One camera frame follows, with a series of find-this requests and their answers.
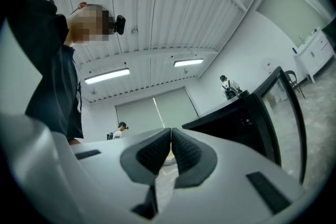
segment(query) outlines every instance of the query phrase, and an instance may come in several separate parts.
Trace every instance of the white shirt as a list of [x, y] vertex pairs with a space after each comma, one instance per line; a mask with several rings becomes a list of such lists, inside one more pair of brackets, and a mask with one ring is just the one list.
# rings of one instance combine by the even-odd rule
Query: white shirt
[[[222, 85], [223, 85], [225, 88], [229, 88], [229, 81], [228, 81], [228, 80], [224, 81]], [[238, 84], [237, 82], [235, 82], [234, 80], [230, 80], [230, 86], [231, 86], [231, 88], [234, 88], [234, 89], [236, 90], [237, 93], [239, 92], [239, 91], [238, 91], [239, 84]], [[222, 89], [222, 93], [223, 93], [223, 95], [226, 96], [226, 95], [225, 95], [225, 89], [224, 89], [223, 87], [221, 87], [221, 89]]]
[[113, 133], [113, 139], [120, 138], [122, 136], [122, 132], [118, 129]]

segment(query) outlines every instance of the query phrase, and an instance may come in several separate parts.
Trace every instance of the ear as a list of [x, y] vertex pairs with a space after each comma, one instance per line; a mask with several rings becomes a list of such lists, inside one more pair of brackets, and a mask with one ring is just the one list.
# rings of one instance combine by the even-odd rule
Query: ear
[[78, 9], [84, 8], [84, 7], [86, 7], [87, 5], [88, 5], [88, 3], [86, 3], [86, 2], [81, 2], [81, 3], [78, 4]]

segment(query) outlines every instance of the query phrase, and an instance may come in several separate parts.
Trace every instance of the ceiling light fixture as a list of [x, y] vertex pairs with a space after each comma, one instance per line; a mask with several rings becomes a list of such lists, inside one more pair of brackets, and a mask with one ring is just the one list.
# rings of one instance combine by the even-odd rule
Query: ceiling light fixture
[[116, 78], [116, 77], [120, 77], [120, 76], [125, 76], [125, 75], [129, 75], [130, 73], [130, 69], [129, 68], [124, 68], [124, 69], [120, 69], [120, 70], [116, 70], [116, 71], [111, 71], [111, 72], [106, 72], [103, 74], [99, 74], [90, 78], [86, 78], [84, 79], [84, 81], [86, 82], [86, 84], [93, 84], [102, 80], [106, 80], [106, 79], [112, 79], [112, 78]]
[[203, 62], [203, 59], [193, 59], [193, 60], [176, 61], [174, 63], [174, 67], [196, 65], [196, 64], [201, 63], [201, 62]]

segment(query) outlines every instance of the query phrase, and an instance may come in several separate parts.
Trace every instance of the gray floor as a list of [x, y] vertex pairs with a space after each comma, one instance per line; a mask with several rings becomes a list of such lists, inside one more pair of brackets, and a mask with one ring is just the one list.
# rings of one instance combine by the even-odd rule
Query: gray floor
[[[331, 59], [314, 78], [315, 84], [307, 81], [301, 86], [305, 99], [296, 91], [307, 133], [308, 160], [303, 183], [307, 189], [326, 179], [336, 158], [336, 60]], [[289, 100], [272, 104], [271, 109], [282, 167], [291, 176], [298, 178], [299, 136]], [[177, 176], [176, 164], [161, 168], [155, 182], [159, 211], [164, 210], [169, 203]]]

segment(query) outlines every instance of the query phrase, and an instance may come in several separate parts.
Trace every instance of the black chair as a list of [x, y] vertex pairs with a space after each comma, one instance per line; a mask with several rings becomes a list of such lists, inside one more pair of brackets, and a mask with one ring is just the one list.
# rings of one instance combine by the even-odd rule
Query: black chair
[[[292, 71], [292, 70], [288, 70], [288, 71], [285, 71], [285, 75], [286, 75], [286, 78], [289, 81], [289, 84], [292, 86], [292, 88], [297, 89], [298, 92], [302, 94], [303, 98], [306, 98], [305, 95], [303, 94], [303, 91], [300, 88], [300, 85], [298, 85], [298, 80], [296, 78], [295, 72]], [[293, 75], [295, 77], [295, 80], [292, 80], [290, 75]]]

